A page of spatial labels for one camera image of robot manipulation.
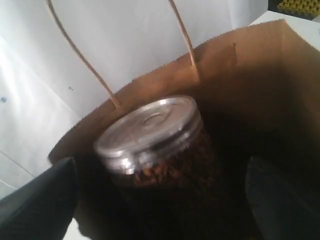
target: brown paper bag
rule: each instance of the brown paper bag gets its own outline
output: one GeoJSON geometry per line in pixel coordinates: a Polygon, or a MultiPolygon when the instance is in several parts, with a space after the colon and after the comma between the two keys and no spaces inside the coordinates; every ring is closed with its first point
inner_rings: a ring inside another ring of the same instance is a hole
{"type": "Polygon", "coordinates": [[[185,54],[135,79],[115,94],[118,108],[108,100],[49,154],[53,164],[75,157],[81,188],[76,219],[84,235],[106,239],[113,234],[106,227],[112,187],[94,154],[94,141],[122,116],[169,95],[189,95],[198,103],[238,206],[234,231],[239,239],[256,231],[244,193],[250,156],[267,157],[320,191],[320,52],[280,20],[225,33],[194,54],[199,78],[185,54]]]}

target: yellow object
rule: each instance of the yellow object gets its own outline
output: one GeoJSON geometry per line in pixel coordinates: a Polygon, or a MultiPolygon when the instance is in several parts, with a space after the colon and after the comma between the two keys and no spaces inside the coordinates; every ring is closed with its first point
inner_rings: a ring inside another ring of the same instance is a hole
{"type": "Polygon", "coordinates": [[[304,14],[315,18],[320,15],[320,0],[284,0],[279,3],[278,10],[290,14],[304,14]]]}

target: dark object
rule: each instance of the dark object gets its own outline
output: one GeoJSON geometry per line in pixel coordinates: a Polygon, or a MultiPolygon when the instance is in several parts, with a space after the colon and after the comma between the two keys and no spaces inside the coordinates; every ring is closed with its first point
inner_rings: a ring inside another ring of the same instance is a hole
{"type": "Polygon", "coordinates": [[[227,239],[229,189],[192,98],[139,108],[107,129],[96,150],[147,239],[227,239]]]}
{"type": "Polygon", "coordinates": [[[0,201],[0,239],[62,240],[77,194],[74,161],[63,159],[0,201]]]}
{"type": "Polygon", "coordinates": [[[252,158],[246,194],[266,240],[318,240],[320,195],[261,158],[252,158]]]}

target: paper bag handle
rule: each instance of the paper bag handle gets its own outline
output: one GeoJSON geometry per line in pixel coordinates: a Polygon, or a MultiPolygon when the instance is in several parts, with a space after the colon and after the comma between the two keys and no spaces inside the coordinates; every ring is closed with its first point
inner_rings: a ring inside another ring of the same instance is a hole
{"type": "MultiPolygon", "coordinates": [[[[184,23],[182,22],[182,19],[180,17],[180,14],[178,12],[177,6],[174,2],[174,0],[168,0],[173,11],[174,14],[178,20],[179,23],[179,27],[180,30],[182,32],[183,38],[185,40],[185,43],[187,45],[188,51],[189,51],[189,55],[190,55],[190,59],[191,59],[191,63],[192,66],[195,68],[196,74],[197,74],[197,78],[199,78],[199,71],[197,68],[197,63],[196,63],[196,59],[195,59],[195,53],[194,53],[194,49],[192,47],[192,43],[191,40],[189,38],[189,35],[187,33],[187,30],[185,28],[184,23]]],[[[93,75],[96,77],[96,79],[99,81],[99,83],[105,88],[105,90],[107,91],[107,93],[110,96],[110,99],[114,105],[115,108],[120,107],[120,101],[118,100],[118,98],[114,95],[114,93],[111,91],[111,89],[109,88],[107,82],[100,76],[100,74],[96,71],[96,69],[90,64],[90,62],[84,57],[84,55],[81,53],[81,51],[79,50],[79,48],[75,45],[75,43],[71,40],[71,38],[69,37],[69,35],[67,34],[64,26],[62,25],[60,19],[57,16],[57,13],[55,11],[55,8],[52,4],[52,0],[46,0],[46,4],[50,10],[50,13],[53,17],[53,20],[55,22],[55,24],[57,25],[57,27],[59,28],[59,30],[61,31],[62,35],[65,37],[65,39],[67,40],[67,42],[69,43],[70,47],[72,48],[72,50],[76,53],[76,55],[81,59],[81,61],[85,64],[85,66],[93,73],[93,75]]]]}

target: silver lid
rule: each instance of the silver lid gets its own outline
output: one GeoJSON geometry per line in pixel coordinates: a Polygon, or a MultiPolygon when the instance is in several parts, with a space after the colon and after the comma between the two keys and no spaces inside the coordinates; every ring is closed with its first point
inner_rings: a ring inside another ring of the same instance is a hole
{"type": "Polygon", "coordinates": [[[193,98],[169,97],[116,121],[96,141],[95,150],[110,172],[129,175],[188,147],[201,127],[193,98]]]}

